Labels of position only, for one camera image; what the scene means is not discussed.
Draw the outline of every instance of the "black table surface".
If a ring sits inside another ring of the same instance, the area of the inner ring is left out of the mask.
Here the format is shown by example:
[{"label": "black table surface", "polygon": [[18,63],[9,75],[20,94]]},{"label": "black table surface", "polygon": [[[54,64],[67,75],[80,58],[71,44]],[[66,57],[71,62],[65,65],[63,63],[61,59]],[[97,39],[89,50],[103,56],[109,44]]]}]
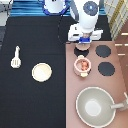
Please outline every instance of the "black table surface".
[{"label": "black table surface", "polygon": [[[66,128],[66,60],[65,45],[57,38],[59,19],[8,19],[0,56],[0,128]],[[71,19],[65,20],[63,42],[71,24]],[[20,47],[19,69],[10,65],[16,46]],[[38,63],[52,68],[51,78],[43,83],[32,77]]]}]

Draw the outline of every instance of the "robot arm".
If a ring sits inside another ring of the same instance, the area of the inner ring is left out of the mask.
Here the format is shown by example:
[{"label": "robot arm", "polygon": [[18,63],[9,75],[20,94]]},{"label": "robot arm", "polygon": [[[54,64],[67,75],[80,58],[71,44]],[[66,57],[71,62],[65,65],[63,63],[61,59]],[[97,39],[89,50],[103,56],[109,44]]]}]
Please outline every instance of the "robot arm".
[{"label": "robot arm", "polygon": [[78,23],[71,25],[68,40],[79,40],[82,35],[92,33],[91,40],[99,40],[103,30],[94,30],[99,15],[99,0],[72,0],[70,3],[70,13]]}]

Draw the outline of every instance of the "table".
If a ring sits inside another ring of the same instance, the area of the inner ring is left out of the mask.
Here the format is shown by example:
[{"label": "table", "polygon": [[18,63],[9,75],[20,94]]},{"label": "table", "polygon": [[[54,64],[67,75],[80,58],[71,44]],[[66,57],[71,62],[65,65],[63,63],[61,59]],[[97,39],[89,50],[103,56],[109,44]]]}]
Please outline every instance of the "table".
[{"label": "table", "polygon": [[[111,49],[111,55],[102,58],[96,54],[96,47],[106,45]],[[83,80],[73,71],[73,64],[77,59],[74,54],[75,44],[66,45],[66,128],[90,128],[78,117],[75,108],[75,102],[80,91],[87,87],[100,87],[113,97],[115,103],[125,99],[124,92],[126,87],[117,55],[114,41],[95,41],[91,43],[89,54],[86,56],[92,63],[90,74]],[[112,76],[103,76],[98,71],[100,62],[111,62],[115,67],[115,73]],[[128,110],[116,112],[115,119],[107,128],[127,128]]]},{"label": "table", "polygon": [[[66,58],[65,45],[57,38],[59,19],[8,19],[0,51],[0,128],[66,127]],[[19,69],[11,67],[16,46],[20,47]],[[51,66],[53,73],[46,82],[32,77],[38,63]]]}]

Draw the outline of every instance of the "black mat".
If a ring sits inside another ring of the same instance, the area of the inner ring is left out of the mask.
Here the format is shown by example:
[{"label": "black mat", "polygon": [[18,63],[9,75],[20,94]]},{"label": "black mat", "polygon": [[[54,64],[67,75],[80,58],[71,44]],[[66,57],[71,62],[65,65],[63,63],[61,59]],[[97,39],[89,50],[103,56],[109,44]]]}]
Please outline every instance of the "black mat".
[{"label": "black mat", "polygon": [[110,62],[101,62],[98,70],[103,76],[112,76],[115,72],[115,68]]},{"label": "black mat", "polygon": [[6,29],[5,26],[0,26],[0,45],[2,45],[4,39],[5,29]]},{"label": "black mat", "polygon": [[106,45],[99,45],[96,47],[96,54],[100,57],[108,57],[111,55],[111,49]]},{"label": "black mat", "polygon": [[[58,18],[21,19],[7,21],[0,54],[0,128],[66,128],[65,45],[56,36]],[[17,45],[22,65],[13,69],[10,62]],[[40,62],[53,71],[43,83],[31,76]]]},{"label": "black mat", "polygon": [[88,49],[85,50],[85,51],[81,51],[81,50],[79,50],[79,49],[77,49],[77,48],[74,49],[74,54],[75,54],[76,56],[83,55],[83,56],[86,57],[86,56],[88,55],[88,53],[89,53],[89,50],[88,50]]}]

